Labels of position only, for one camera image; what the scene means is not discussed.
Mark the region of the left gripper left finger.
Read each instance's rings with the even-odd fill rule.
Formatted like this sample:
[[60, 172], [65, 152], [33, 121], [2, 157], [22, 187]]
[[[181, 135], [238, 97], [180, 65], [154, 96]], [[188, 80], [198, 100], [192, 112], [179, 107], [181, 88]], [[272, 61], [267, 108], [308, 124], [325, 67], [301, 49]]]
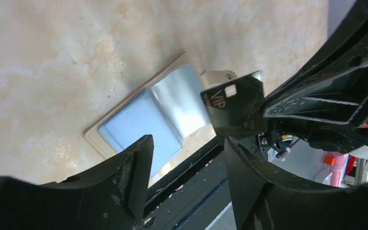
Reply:
[[66, 180], [42, 185], [0, 176], [0, 230], [132, 230], [143, 225], [153, 157], [144, 135]]

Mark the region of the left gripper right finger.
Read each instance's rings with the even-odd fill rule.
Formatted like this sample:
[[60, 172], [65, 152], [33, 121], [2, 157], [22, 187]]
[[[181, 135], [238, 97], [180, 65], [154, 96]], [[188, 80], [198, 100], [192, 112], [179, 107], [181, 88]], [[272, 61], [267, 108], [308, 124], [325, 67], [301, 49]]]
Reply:
[[368, 183], [338, 188], [298, 177], [248, 151], [224, 144], [239, 230], [368, 230]]

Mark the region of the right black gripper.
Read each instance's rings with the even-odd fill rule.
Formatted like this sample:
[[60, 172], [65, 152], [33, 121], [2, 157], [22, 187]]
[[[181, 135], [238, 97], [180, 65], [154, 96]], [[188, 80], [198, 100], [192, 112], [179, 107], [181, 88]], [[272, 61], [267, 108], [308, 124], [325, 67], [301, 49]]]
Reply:
[[272, 119], [257, 138], [261, 152], [271, 147], [278, 158], [286, 155], [279, 144], [283, 135], [342, 154], [368, 147], [368, 58], [355, 56], [355, 66], [318, 73], [367, 33], [368, 0], [357, 0], [318, 52], [267, 95], [264, 117]]

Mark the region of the beige card holder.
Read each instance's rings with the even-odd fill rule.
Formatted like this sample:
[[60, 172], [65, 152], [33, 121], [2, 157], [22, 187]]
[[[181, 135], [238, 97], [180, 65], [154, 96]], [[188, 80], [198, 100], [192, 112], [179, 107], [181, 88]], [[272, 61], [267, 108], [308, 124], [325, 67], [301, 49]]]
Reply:
[[210, 124], [200, 97], [202, 90], [230, 81], [231, 70], [198, 74], [187, 54], [181, 54], [85, 131], [86, 140], [108, 159], [143, 135], [152, 135], [155, 176], [186, 144], [186, 139]]

